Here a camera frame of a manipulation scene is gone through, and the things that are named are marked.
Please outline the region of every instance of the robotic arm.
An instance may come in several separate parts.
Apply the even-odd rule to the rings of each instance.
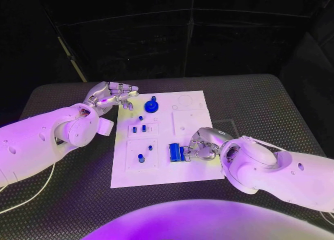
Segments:
[[[0,128],[0,187],[28,178],[64,155],[87,145],[94,134],[107,136],[113,122],[100,116],[113,105],[133,109],[128,98],[138,87],[100,82],[83,103],[30,117]]]
[[[210,127],[197,130],[182,154],[205,161],[218,155],[221,173],[246,194],[265,190],[288,203],[334,213],[332,159],[285,151],[246,136],[233,139]]]

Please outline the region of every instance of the robotic hand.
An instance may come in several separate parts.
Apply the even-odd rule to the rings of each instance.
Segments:
[[[0,128],[0,187],[28,178],[83,147],[94,134],[107,136],[113,122],[100,116],[113,105],[133,109],[128,98],[138,87],[100,82],[83,103],[30,117]]]
[[[246,194],[265,190],[288,203],[334,213],[332,159],[285,151],[246,136],[233,139],[210,127],[197,130],[182,154],[205,161],[218,155],[221,173]]]

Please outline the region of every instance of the table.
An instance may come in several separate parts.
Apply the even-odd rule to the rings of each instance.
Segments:
[[[250,136],[301,153],[324,152],[289,99],[269,74],[128,80],[139,93],[203,90],[213,127],[233,136]],[[96,82],[58,83],[35,88],[21,119],[80,103]],[[118,107],[103,116],[116,122]],[[282,202],[267,192],[241,193],[227,179],[110,189],[115,126],[96,134],[87,146],[56,163],[48,185],[35,199],[0,215],[0,239],[79,239],[128,212],[169,201],[218,199],[272,209],[334,232],[319,213]],[[40,190],[51,168],[9,185],[0,194],[0,210]]]

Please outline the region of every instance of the black mat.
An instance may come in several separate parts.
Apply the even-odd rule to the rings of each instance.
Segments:
[[[322,156],[322,150],[276,77],[267,74],[130,80],[139,93],[203,90],[213,126],[230,134],[252,136],[283,149]],[[61,83],[38,87],[21,119],[80,103],[96,83]],[[118,108],[103,116],[116,121]],[[282,202],[267,192],[249,195],[227,179],[110,189],[115,126],[110,136],[94,136],[54,167],[50,183],[35,199],[0,215],[0,239],[79,239],[113,218],[158,203],[185,199],[220,199],[262,206],[308,221],[328,231],[334,227],[319,213]],[[0,211],[27,200],[45,182],[51,168],[9,185],[0,194]]]

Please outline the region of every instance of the white board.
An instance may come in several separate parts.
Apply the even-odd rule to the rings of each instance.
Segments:
[[[158,111],[146,113],[143,104],[152,96]],[[129,101],[133,111],[118,108],[110,188],[223,179],[218,157],[211,161],[191,158],[169,162],[169,144],[187,146],[198,128],[213,127],[203,91],[139,94]]]

